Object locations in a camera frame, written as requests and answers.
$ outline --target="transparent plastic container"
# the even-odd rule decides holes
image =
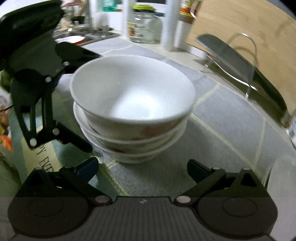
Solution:
[[[155,43],[155,9],[150,5],[134,5],[128,22],[130,40],[136,43]]]

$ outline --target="green lid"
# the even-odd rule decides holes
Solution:
[[[139,11],[150,11],[150,12],[155,11],[154,7],[152,7],[150,5],[141,5],[141,4],[133,5],[133,9],[134,10],[139,10]]]

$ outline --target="yellow label on mat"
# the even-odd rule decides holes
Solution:
[[[29,175],[35,167],[43,167],[47,172],[55,172],[62,168],[58,160],[54,147],[48,142],[35,150],[31,150],[24,137],[21,138],[22,154],[24,156],[27,175]]]

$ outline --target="wooden cutting board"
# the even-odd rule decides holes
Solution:
[[[187,43],[208,52],[194,39],[212,34],[224,42],[245,33],[258,48],[258,70],[284,98],[289,114],[296,111],[296,21],[266,0],[204,0]],[[230,46],[254,62],[254,45],[238,37]]]

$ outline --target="bowl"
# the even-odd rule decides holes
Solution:
[[[173,134],[182,126],[183,122],[187,118],[182,119],[173,129],[169,132],[164,133],[160,136],[153,138],[148,138],[144,140],[135,140],[135,141],[121,141],[116,139],[106,138],[98,133],[96,133],[88,123],[88,120],[84,114],[83,109],[73,103],[73,112],[75,119],[77,120],[79,126],[85,130],[88,134],[94,136],[97,141],[99,141],[103,147],[112,149],[117,152],[123,153],[142,153],[156,149],[157,147],[165,144],[173,136]]]
[[[90,126],[117,140],[159,136],[187,116],[195,88],[186,75],[156,59],[115,55],[78,68],[70,84]]]
[[[82,128],[81,128],[81,130],[82,130],[83,134],[85,135],[85,137],[90,141],[90,143],[93,146],[101,149],[103,152],[108,154],[112,159],[119,161],[119,162],[123,162],[123,163],[136,164],[136,163],[141,163],[141,162],[153,159],[154,157],[159,155],[161,152],[165,151],[166,149],[171,147],[173,144],[175,144],[181,138],[181,136],[184,134],[185,129],[186,129],[186,125],[187,125],[187,121],[183,122],[180,129],[171,137],[169,142],[167,142],[166,144],[162,145],[161,147],[159,147],[153,151],[139,153],[139,154],[119,153],[119,152],[107,149],[107,148],[103,147],[100,144],[100,142],[98,142],[96,140],[96,138],[94,136],[90,135]]]

